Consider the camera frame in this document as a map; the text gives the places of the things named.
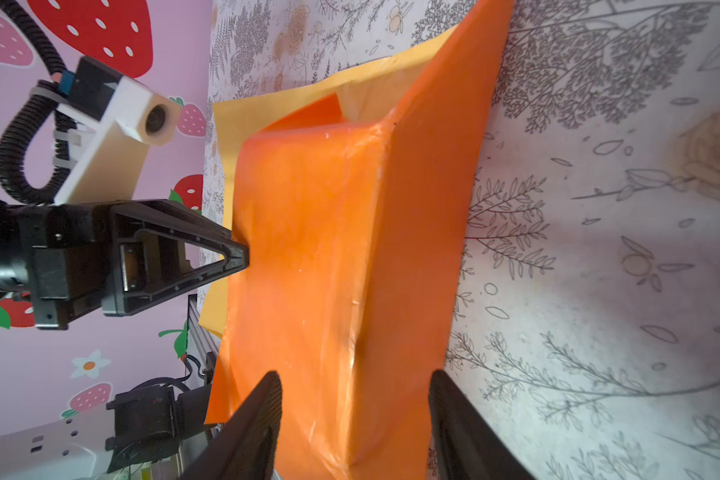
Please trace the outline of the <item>orange yellow wrapping paper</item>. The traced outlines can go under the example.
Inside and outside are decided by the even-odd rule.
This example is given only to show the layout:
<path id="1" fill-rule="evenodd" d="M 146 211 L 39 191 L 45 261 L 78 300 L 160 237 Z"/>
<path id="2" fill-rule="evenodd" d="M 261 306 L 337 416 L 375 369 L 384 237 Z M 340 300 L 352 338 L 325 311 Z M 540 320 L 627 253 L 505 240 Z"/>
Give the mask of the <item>orange yellow wrapping paper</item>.
<path id="1" fill-rule="evenodd" d="M 207 418 L 276 371 L 287 479 L 422 479 L 474 174 L 513 5 L 318 84 L 214 107 L 249 266 L 223 316 Z"/>

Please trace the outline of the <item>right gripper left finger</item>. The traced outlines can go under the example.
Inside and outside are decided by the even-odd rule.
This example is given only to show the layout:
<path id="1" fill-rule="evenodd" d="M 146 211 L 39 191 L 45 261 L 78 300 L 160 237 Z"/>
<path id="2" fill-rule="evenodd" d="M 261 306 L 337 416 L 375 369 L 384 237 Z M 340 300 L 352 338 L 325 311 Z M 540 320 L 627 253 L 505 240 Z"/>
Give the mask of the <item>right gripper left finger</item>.
<path id="1" fill-rule="evenodd" d="M 282 419 L 282 383 L 267 372 L 181 480 L 270 480 Z"/>

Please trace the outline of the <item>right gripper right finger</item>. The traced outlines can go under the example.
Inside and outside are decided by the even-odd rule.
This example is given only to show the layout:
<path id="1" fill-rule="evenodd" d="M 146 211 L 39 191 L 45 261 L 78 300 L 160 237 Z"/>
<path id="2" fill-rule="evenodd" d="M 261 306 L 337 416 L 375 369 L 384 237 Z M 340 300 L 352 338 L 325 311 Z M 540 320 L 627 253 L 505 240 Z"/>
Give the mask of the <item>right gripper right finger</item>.
<path id="1" fill-rule="evenodd" d="M 445 371 L 432 373 L 428 401 L 442 479 L 532 478 Z"/>

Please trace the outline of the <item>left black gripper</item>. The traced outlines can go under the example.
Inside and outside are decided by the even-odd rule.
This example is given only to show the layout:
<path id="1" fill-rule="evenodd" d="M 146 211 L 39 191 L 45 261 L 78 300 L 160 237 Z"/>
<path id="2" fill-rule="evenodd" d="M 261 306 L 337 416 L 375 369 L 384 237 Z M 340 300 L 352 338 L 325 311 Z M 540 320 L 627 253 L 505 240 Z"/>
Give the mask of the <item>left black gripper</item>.
<path id="1" fill-rule="evenodd" d="M 102 306 L 107 316 L 143 312 L 249 266 L 232 232 L 169 200 L 105 207 L 9 205 L 0 200 L 0 297 L 27 300 L 35 327 L 66 330 Z"/>

